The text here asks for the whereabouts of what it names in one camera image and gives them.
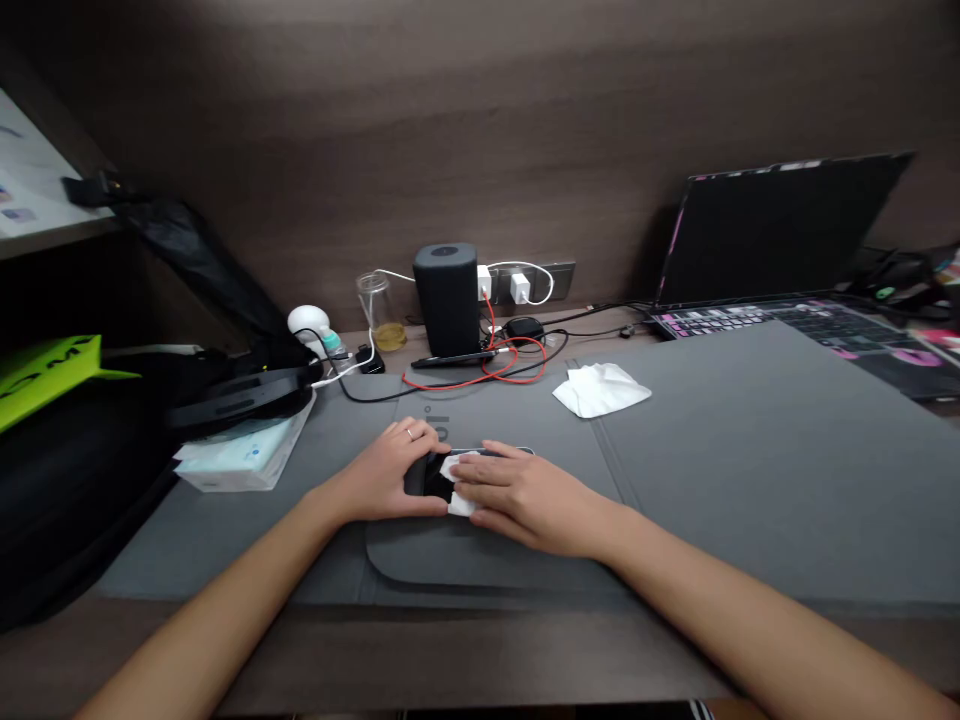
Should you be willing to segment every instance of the desk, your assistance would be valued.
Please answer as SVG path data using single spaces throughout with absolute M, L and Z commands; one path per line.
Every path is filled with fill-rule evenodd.
M 544 313 L 543 319 L 570 313 Z M 597 332 L 615 309 L 564 323 Z M 429 354 L 423 328 L 385 354 L 390 372 Z M 365 333 L 344 333 L 350 346 Z M 562 357 L 656 338 L 571 338 Z M 960 407 L 938 407 L 960 421 Z M 50 621 L 0 637 L 0 718 L 69 714 L 179 607 L 88 592 Z M 943 690 L 960 690 L 960 617 L 831 620 Z M 511 612 L 289 606 L 221 712 L 568 704 L 721 697 L 735 689 L 652 612 Z

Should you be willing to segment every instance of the black speaker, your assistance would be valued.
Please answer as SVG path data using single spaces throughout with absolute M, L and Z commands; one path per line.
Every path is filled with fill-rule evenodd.
M 469 243 L 427 245 L 413 260 L 430 352 L 452 357 L 480 349 L 477 249 Z

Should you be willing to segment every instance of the laptop screen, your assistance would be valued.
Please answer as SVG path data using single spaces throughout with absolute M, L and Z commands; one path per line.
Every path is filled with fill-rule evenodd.
M 657 305 L 833 288 L 912 153 L 687 180 Z

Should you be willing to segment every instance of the smartphone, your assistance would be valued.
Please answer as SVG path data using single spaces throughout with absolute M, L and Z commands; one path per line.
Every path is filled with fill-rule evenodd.
M 531 455 L 536 455 L 536 453 L 528 447 L 517 449 L 523 450 Z M 453 497 L 453 483 L 440 474 L 440 468 L 443 466 L 444 459 L 450 455 L 462 455 L 465 452 L 478 452 L 481 455 L 502 457 L 499 453 L 487 450 L 486 448 L 458 448 L 448 453 L 430 453 L 430 455 L 427 456 L 427 467 L 423 475 L 423 492 L 420 494 L 432 495 L 443 498 L 446 502 L 450 502 L 450 498 Z

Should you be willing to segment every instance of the clear water bottle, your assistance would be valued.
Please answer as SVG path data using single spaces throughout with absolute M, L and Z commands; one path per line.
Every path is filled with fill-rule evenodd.
M 330 362 L 338 375 L 357 366 L 356 359 L 350 355 L 350 351 L 343 344 L 340 336 L 330 328 L 320 329 L 320 342 L 323 343 L 323 349 L 327 351 L 327 357 L 330 358 Z
M 379 270 L 357 278 L 357 295 L 373 331 L 373 341 L 382 352 L 399 350 L 407 343 L 407 331 L 398 320 L 390 299 L 390 280 Z

